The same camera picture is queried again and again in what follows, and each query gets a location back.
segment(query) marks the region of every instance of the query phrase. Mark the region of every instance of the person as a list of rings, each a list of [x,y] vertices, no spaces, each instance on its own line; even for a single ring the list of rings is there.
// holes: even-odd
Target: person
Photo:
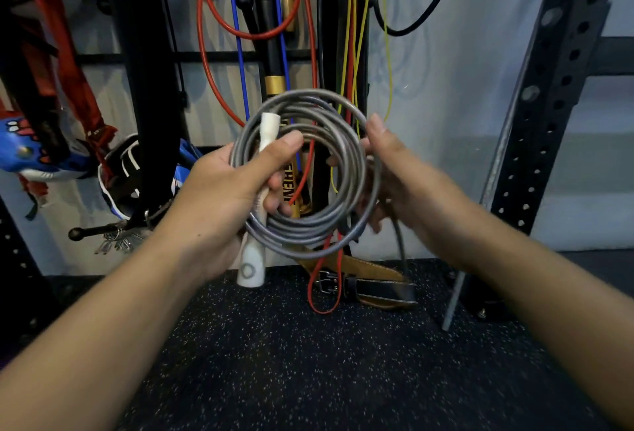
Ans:
[[[377,115],[367,134],[399,219],[499,291],[606,415],[634,429],[634,300],[470,201]],[[194,292],[234,261],[261,186],[273,190],[267,211],[289,211],[277,171],[302,141],[293,131],[237,169],[231,145],[200,159],[154,234],[2,371],[0,429],[113,428]]]

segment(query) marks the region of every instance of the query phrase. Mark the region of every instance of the white handle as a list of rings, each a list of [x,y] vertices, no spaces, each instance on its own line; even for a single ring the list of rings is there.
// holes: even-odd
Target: white handle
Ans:
[[[266,146],[277,139],[280,131],[280,115],[265,112],[262,114],[260,123],[260,152]],[[264,198],[269,193],[269,188],[264,187],[256,199],[256,215],[260,222],[266,225],[266,210],[264,209]],[[256,239],[247,235],[247,242],[242,250],[242,264],[238,271],[238,285],[245,288],[258,288],[264,284],[264,246]]]

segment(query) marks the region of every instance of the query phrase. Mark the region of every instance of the helmet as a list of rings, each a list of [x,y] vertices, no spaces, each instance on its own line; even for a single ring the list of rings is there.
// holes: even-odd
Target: helmet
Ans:
[[[83,141],[62,134],[70,156],[53,163],[24,116],[0,111],[0,169],[18,172],[30,181],[51,182],[85,177],[94,171],[94,159]]]
[[[200,152],[181,139],[179,160],[172,179],[172,195],[176,195],[200,157]],[[107,179],[101,165],[97,171],[101,194],[112,213],[119,219],[129,220],[139,205],[141,189],[141,147],[138,134],[132,134],[117,144],[106,156],[112,177]]]

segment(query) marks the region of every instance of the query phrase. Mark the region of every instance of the hand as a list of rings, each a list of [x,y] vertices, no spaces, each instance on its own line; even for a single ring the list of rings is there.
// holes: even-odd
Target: hand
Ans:
[[[176,265],[194,273],[201,284],[224,273],[238,255],[238,232],[265,183],[271,189],[264,200],[266,211],[290,215],[281,197],[279,170],[303,142],[301,132],[290,132],[237,169],[228,162],[233,144],[205,155],[144,247],[175,256]]]
[[[398,219],[432,253],[454,267],[470,270],[482,224],[494,218],[444,172],[412,154],[378,115],[369,119],[367,134],[364,146],[384,164],[380,198],[391,202]],[[385,208],[376,206],[369,220],[376,233],[386,217]]]

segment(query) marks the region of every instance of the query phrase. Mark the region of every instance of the wall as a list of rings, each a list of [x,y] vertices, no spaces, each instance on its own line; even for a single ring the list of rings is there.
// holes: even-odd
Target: wall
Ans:
[[[229,0],[215,0],[226,17]],[[431,0],[388,0],[391,27],[408,25]],[[631,0],[614,0],[606,33],[634,35],[626,18]],[[432,17],[407,37],[390,41],[394,71],[394,104],[389,127],[421,158],[440,166],[464,190],[478,199],[493,149],[506,114],[541,0],[443,0]],[[196,50],[194,0],[170,0],[179,50]],[[234,50],[235,40],[221,31],[206,13],[208,50]],[[370,20],[370,112],[387,108],[387,67],[381,29]],[[94,10],[89,0],[71,22],[80,52],[115,52],[110,20]],[[305,29],[300,46],[305,47]],[[250,43],[244,43],[251,49]],[[187,122],[196,145],[230,142],[237,126],[225,115],[211,93],[199,64],[184,66],[191,105]],[[237,66],[214,65],[212,71],[229,104],[242,114]],[[86,75],[99,106],[121,135],[134,131],[134,117],[125,73],[120,67],[87,67]],[[296,87],[310,85],[307,65],[292,68]],[[255,67],[248,67],[252,107],[259,102]],[[584,97],[573,112],[535,236],[556,249],[620,247],[632,243],[634,220],[621,207],[631,204],[634,182],[626,179],[625,157],[631,155],[628,134],[634,129],[630,78],[589,80]],[[30,206],[17,180],[0,173],[0,191],[9,204],[29,247],[44,273],[106,273],[122,259],[114,252],[95,256],[99,238],[73,243],[69,228],[112,222],[94,180],[65,182],[51,187],[48,207],[34,222],[22,216]],[[353,246],[366,259],[396,256],[392,230],[370,232]],[[410,257],[429,252],[406,233]],[[279,261],[271,257],[272,262]]]

